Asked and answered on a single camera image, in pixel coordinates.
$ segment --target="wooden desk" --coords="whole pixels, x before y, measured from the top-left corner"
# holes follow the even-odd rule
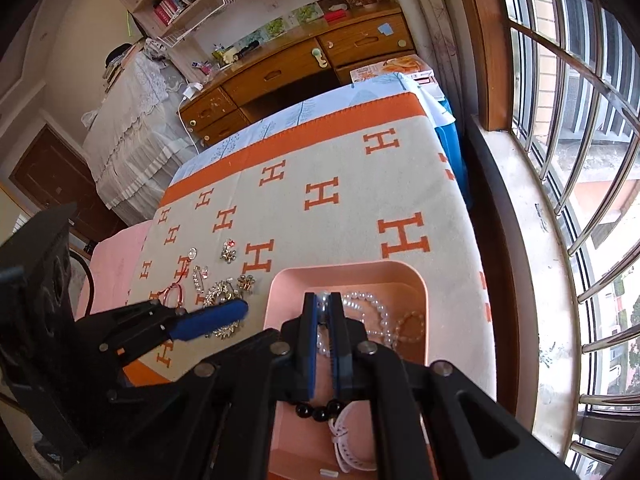
[[[315,48],[327,61],[322,63],[325,66],[312,55]],[[218,72],[180,113],[205,144],[214,144],[282,109],[278,99],[272,99],[266,111],[263,105],[260,114],[254,113],[258,102],[268,101],[270,94],[287,85],[332,72],[338,87],[350,83],[350,71],[355,68],[414,53],[397,4],[355,9],[340,20],[328,23],[320,18],[261,45]]]

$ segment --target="pink cloth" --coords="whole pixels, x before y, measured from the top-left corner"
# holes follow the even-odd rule
[[[92,314],[123,306],[127,301],[131,277],[151,222],[147,220],[124,229],[96,245],[89,265],[95,283]],[[84,280],[76,319],[84,316],[88,300],[89,282]]]

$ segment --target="blue sticker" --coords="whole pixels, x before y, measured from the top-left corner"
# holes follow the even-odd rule
[[[388,23],[383,23],[378,27],[378,30],[384,34],[385,36],[391,36],[394,33],[394,30],[391,28],[391,25]]]

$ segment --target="wooden drawer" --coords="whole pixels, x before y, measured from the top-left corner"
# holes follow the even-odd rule
[[[386,36],[383,32],[389,27],[392,33]],[[320,36],[320,44],[334,67],[414,47],[402,14],[332,30]]]
[[[234,76],[222,87],[238,106],[242,106],[305,76],[331,70],[329,64],[320,67],[311,54],[314,48],[320,48],[315,39],[290,46]]]
[[[180,114],[185,126],[193,128],[194,132],[200,132],[212,122],[237,108],[236,104],[223,92],[222,88],[214,88],[195,100]]]
[[[409,54],[415,54],[415,50],[403,50],[402,52],[392,52],[391,54],[384,54],[382,56],[372,57],[371,59],[365,59],[357,63],[351,63],[350,65],[337,68],[335,75],[338,76],[341,85],[348,85],[351,83],[351,70],[356,70],[361,66],[373,65],[374,63],[380,63],[387,59],[394,59],[396,57],[408,56]]]
[[[215,123],[197,132],[197,136],[204,141],[205,146],[211,146],[222,139],[226,139],[229,135],[239,132],[249,124],[249,121],[240,110],[234,110],[229,115],[225,115]]]

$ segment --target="windowsill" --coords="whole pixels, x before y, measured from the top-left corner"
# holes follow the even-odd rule
[[[571,269],[553,209],[518,141],[486,132],[473,117],[468,135],[490,187],[511,261],[518,316],[516,418],[564,458],[574,432],[580,330]]]

